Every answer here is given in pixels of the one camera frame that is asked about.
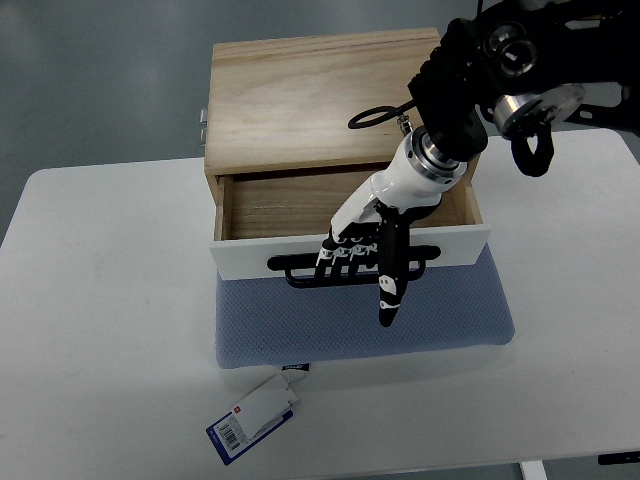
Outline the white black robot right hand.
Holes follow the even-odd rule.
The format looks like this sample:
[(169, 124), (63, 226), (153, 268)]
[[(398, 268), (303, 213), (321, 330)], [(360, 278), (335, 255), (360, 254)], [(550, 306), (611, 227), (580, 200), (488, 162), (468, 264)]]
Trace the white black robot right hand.
[(361, 184), (332, 217), (315, 275), (341, 259), (376, 253), (378, 320), (391, 326), (408, 286), (410, 225), (430, 216), (466, 170), (467, 162), (443, 153), (424, 127), (406, 134), (390, 164)]

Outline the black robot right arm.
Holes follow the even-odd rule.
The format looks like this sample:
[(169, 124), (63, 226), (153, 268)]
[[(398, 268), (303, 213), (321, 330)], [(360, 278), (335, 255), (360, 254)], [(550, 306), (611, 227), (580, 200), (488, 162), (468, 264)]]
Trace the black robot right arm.
[(466, 162), (486, 148), (481, 123), (490, 121), (519, 170), (540, 177), (554, 123), (638, 133), (639, 4), (502, 1), (452, 20), (408, 89), (407, 103), (366, 110), (350, 128), (415, 108), (432, 144)]

